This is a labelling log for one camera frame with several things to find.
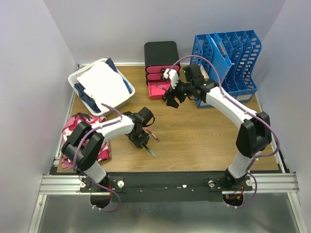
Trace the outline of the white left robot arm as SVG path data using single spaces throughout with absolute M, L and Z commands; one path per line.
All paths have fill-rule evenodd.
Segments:
M 65 140 L 61 152 L 73 162 L 77 170 L 91 179 L 91 186 L 102 192 L 108 185 L 108 174 L 97 161 L 97 156 L 104 143 L 120 135 L 126 135 L 137 147 L 146 146 L 150 137 L 144 131 L 155 121 L 151 110 L 143 107 L 139 112 L 120 113 L 117 109 L 107 106 L 117 117 L 102 123 L 81 121 Z

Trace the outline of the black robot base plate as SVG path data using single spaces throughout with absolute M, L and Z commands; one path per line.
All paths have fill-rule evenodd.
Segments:
M 248 176 L 230 185 L 223 172 L 111 172 L 109 187 L 126 202 L 221 202 L 252 191 Z

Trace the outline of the blue gel pen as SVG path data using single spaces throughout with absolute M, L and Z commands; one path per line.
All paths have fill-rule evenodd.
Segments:
M 154 158 L 156 158 L 155 153 L 146 144 L 143 144 L 143 146 Z

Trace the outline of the pink bottom drawer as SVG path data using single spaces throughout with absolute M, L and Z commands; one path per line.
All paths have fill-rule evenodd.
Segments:
M 156 86 L 154 86 L 155 84 L 158 84 L 160 86 L 169 88 L 170 87 L 170 82 L 149 82 L 148 83 L 148 90 L 149 90 L 149 99 L 151 100 L 160 100 L 163 98 L 163 96 L 165 95 L 165 90 L 162 90 L 160 88 L 157 88 Z

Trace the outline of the blue file folder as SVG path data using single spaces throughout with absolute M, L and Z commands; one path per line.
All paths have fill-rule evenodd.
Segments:
M 210 62 L 218 72 L 220 83 L 223 83 L 232 66 L 229 54 L 218 33 L 208 34 L 207 39 L 212 47 L 212 57 Z

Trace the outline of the orange cover paperback book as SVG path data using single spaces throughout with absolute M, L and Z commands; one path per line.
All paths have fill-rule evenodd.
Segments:
M 207 74 L 206 70 L 204 69 L 203 66 L 200 67 L 201 73 L 204 76 L 204 79 L 207 81 L 209 80 L 209 75 Z

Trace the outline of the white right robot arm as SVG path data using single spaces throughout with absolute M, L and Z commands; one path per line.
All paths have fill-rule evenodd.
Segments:
M 174 69 L 166 69 L 163 78 L 170 82 L 165 92 L 166 105 L 178 108 L 186 98 L 197 98 L 218 109 L 238 128 L 236 139 L 237 154 L 231 165 L 225 170 L 224 186 L 235 190 L 241 185 L 255 156 L 259 155 L 272 141 L 269 130 L 270 117 L 267 113 L 257 113 L 225 91 L 214 80 L 206 80 L 197 64 L 183 68 L 186 82 L 179 79 Z

